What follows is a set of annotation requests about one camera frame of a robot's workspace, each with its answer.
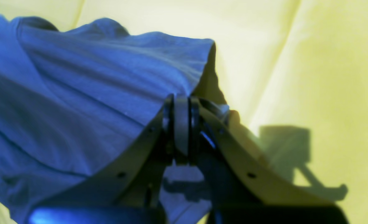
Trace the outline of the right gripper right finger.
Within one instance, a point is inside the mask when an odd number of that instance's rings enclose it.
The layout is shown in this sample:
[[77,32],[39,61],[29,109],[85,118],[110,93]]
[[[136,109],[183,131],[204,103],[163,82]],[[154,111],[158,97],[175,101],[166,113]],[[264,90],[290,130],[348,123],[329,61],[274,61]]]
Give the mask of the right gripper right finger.
[[285,181],[259,164],[227,127],[189,98],[190,161],[211,186],[208,224],[347,224],[334,203]]

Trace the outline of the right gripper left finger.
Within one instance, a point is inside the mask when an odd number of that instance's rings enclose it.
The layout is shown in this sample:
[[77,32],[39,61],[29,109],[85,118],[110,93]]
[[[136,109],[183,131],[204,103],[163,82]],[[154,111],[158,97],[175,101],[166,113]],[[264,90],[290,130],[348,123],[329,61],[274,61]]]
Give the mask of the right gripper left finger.
[[159,207],[163,173],[173,162],[174,96],[117,159],[80,184],[32,208],[29,224],[167,224]]

